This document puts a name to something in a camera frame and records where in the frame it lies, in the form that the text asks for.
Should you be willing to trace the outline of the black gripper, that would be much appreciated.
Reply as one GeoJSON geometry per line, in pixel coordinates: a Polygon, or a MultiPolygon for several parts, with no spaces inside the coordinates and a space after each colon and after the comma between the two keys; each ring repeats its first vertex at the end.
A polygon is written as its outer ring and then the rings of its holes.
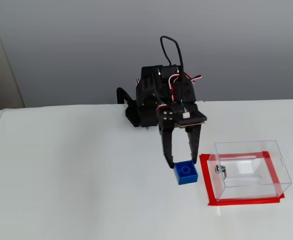
{"type": "Polygon", "coordinates": [[[191,160],[196,163],[199,156],[198,150],[202,127],[198,106],[194,102],[176,102],[160,106],[156,113],[160,124],[159,134],[161,136],[163,155],[168,166],[171,169],[175,167],[172,156],[172,133],[174,128],[185,128],[189,140],[191,160]]]}

